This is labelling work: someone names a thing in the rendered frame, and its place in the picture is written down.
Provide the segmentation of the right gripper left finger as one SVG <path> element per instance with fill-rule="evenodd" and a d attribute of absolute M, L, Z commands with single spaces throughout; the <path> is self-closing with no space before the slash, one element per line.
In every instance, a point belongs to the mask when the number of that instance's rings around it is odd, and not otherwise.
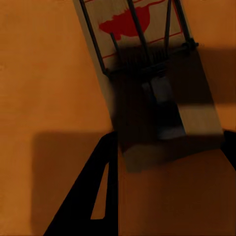
<path fill-rule="evenodd" d="M 105 217 L 90 219 L 109 162 Z M 118 236 L 118 133 L 103 136 L 44 236 Z"/>

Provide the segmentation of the mousetrap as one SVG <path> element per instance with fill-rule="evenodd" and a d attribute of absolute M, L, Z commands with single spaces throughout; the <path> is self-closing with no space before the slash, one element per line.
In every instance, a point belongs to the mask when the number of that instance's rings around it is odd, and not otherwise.
<path fill-rule="evenodd" d="M 128 174 L 226 144 L 182 0 L 73 0 Z"/>

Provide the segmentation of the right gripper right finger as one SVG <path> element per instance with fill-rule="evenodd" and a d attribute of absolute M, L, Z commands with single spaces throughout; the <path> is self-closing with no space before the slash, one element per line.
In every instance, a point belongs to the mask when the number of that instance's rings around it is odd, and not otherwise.
<path fill-rule="evenodd" d="M 226 144 L 220 146 L 221 150 L 236 170 L 236 133 L 224 131 Z"/>

